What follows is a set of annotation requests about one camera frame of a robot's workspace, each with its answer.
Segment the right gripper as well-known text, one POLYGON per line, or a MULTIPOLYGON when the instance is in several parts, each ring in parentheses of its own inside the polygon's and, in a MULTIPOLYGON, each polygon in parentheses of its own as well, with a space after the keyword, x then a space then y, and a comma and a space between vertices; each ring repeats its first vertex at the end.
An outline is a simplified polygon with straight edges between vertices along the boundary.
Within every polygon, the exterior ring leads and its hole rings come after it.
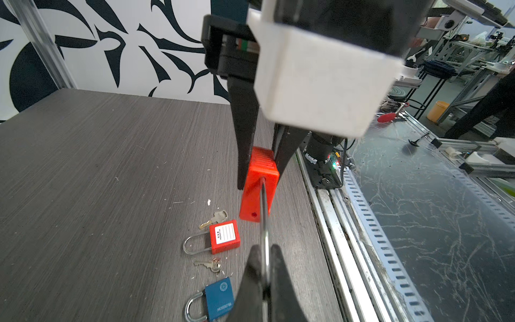
MULTIPOLYGON (((260 45, 248 25, 213 15, 203 18, 201 43, 208 70, 222 79, 228 79, 238 152, 237 188, 243 190, 259 112, 253 83, 247 81, 256 77, 260 45)), ((280 176, 308 133, 308 130, 293 126, 274 125, 272 151, 280 176)))

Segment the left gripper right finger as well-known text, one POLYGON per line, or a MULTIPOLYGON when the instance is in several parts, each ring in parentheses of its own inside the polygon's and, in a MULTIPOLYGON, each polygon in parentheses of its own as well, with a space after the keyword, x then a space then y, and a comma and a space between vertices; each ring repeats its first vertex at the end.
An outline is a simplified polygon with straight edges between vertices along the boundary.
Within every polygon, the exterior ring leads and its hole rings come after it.
POLYGON ((270 251, 269 321, 308 321, 297 299, 279 245, 270 251))

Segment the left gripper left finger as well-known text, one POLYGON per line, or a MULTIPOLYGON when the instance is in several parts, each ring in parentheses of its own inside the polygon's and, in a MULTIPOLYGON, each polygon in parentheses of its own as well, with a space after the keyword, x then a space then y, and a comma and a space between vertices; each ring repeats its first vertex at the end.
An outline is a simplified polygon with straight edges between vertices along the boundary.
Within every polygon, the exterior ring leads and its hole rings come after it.
POLYGON ((263 321, 261 269, 261 249, 258 245, 254 245, 250 249, 236 300, 227 321, 263 321))

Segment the blue padlock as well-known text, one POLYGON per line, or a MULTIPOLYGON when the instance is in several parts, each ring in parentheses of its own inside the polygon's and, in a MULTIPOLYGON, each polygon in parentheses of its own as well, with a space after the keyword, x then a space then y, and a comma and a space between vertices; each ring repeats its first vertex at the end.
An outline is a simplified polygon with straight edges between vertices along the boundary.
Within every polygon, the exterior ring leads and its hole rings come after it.
POLYGON ((227 315, 232 310, 235 303, 230 277, 222 270, 219 258, 213 258, 209 261, 195 260, 193 264, 195 266, 203 266, 217 275, 221 273, 223 278, 207 285, 202 291, 197 292, 187 300, 184 310, 185 320, 216 321, 218 318, 227 315), (190 308, 191 305, 199 299, 205 299, 207 312, 202 316, 194 317, 191 315, 190 308))

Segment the red padlock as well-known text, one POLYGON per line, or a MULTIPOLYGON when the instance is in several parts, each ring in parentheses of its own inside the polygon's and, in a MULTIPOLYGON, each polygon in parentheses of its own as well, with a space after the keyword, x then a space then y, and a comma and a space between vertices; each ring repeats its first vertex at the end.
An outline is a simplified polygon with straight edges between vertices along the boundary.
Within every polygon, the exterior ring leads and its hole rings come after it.
POLYGON ((241 198, 240 218, 260 224, 260 248, 263 283, 270 282, 269 216, 280 178, 273 151, 254 147, 241 198))
POLYGON ((219 254, 239 248, 241 245, 240 232, 236 220, 228 220, 228 213, 225 210, 213 213, 212 218, 200 225, 200 228, 207 228, 206 232, 187 237, 182 244, 183 252, 193 256, 203 252, 219 254), (195 237, 209 236, 209 246, 199 250, 191 250, 188 243, 195 237))

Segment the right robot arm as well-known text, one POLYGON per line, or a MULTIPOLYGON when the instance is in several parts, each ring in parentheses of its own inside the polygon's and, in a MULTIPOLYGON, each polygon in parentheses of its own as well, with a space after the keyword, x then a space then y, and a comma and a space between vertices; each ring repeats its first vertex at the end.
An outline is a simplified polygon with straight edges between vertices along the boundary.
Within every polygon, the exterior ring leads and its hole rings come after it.
POLYGON ((279 171, 309 132, 359 138, 400 74, 430 1, 253 1, 245 22, 207 15, 205 64, 227 82, 248 175, 257 117, 278 125, 279 171))

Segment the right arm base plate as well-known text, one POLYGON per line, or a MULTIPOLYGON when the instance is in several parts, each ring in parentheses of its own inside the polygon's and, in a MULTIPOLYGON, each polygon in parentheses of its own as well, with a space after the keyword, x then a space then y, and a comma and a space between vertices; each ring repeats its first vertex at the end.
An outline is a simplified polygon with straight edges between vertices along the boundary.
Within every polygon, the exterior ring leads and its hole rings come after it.
POLYGON ((300 146, 311 185, 315 189, 339 189, 350 166, 348 154, 353 146, 348 138, 311 131, 300 146))

